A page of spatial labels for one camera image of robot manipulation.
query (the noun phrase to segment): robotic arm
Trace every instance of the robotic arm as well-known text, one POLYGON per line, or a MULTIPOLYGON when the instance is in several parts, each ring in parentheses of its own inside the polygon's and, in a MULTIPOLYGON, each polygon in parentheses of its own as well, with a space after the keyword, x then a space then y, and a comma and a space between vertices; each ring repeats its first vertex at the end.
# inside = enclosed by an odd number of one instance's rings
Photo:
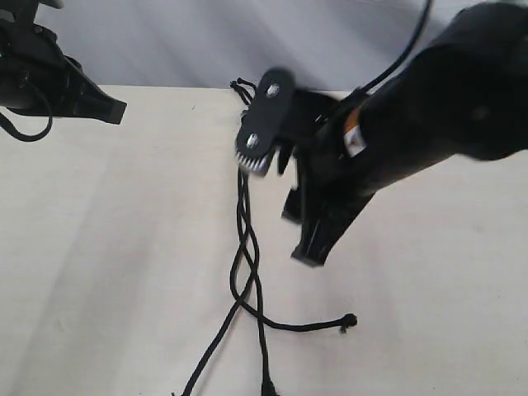
POLYGON ((480 161, 528 148, 528 8, 483 2, 460 12, 398 76, 338 101, 268 71, 243 117, 239 166, 265 176, 278 151, 298 186, 283 217, 301 226, 292 257, 324 265, 375 193, 455 155, 480 161))
POLYGON ((44 138, 53 117, 90 118, 119 124, 126 104, 106 95, 75 59, 64 55, 57 35, 35 24, 40 3, 61 8, 57 0, 0 0, 0 106, 21 116, 47 116, 41 134, 20 134, 0 115, 13 137, 32 142, 44 138))

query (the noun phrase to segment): table surface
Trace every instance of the table surface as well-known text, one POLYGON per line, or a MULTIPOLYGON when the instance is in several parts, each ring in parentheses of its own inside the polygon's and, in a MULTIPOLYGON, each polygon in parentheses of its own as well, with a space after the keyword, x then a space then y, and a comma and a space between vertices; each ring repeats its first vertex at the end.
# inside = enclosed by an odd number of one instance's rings
MULTIPOLYGON (((129 103, 121 126, 0 134, 2 395, 179 394, 231 306, 243 105, 227 90, 106 89, 129 103)), ((322 269, 290 259, 293 167, 252 180, 268 315, 360 321, 346 336, 269 330, 280 394, 526 394, 527 166, 452 158, 391 186, 322 269)), ((198 394, 259 394, 247 314, 212 363, 198 394)))

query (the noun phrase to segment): white tabletop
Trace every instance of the white tabletop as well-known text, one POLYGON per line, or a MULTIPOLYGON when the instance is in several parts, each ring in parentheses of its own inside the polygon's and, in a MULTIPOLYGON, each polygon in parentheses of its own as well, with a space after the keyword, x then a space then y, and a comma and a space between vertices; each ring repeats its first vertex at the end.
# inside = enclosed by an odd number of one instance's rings
MULTIPOLYGON (((1 395, 179 394, 233 302, 243 105, 227 90, 107 90, 129 103, 121 126, 0 134, 1 395)), ((280 394, 526 394, 526 167, 453 158, 381 191, 321 269, 290 259, 293 167, 252 181, 268 315, 360 321, 346 336, 269 330, 280 394)), ((258 396, 260 373, 244 313, 197 390, 258 396)))

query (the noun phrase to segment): white table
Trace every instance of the white table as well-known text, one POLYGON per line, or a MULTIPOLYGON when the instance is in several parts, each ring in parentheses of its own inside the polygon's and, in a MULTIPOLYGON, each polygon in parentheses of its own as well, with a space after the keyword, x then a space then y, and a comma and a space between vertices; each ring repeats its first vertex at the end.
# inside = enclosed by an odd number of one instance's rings
MULTIPOLYGON (((1 395, 179 394, 232 303, 243 105, 227 90, 107 90, 129 103, 122 126, 0 134, 1 395)), ((526 394, 527 167, 453 158, 392 186, 315 270, 290 260, 299 230, 280 218, 294 169, 253 181, 269 316, 360 320, 346 336, 268 331, 280 394, 526 394)), ((260 372, 244 313, 197 390, 258 396, 260 372)))

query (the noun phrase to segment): gray wall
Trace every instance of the gray wall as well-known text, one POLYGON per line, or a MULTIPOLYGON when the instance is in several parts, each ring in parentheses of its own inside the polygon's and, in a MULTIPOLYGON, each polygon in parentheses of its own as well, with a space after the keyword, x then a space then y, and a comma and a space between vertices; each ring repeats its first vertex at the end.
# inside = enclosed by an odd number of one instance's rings
MULTIPOLYGON (((462 7, 437 0, 423 42, 462 7)), ((66 0, 37 21, 100 84, 226 87, 286 66, 301 83, 347 90, 405 46, 422 0, 66 0)))

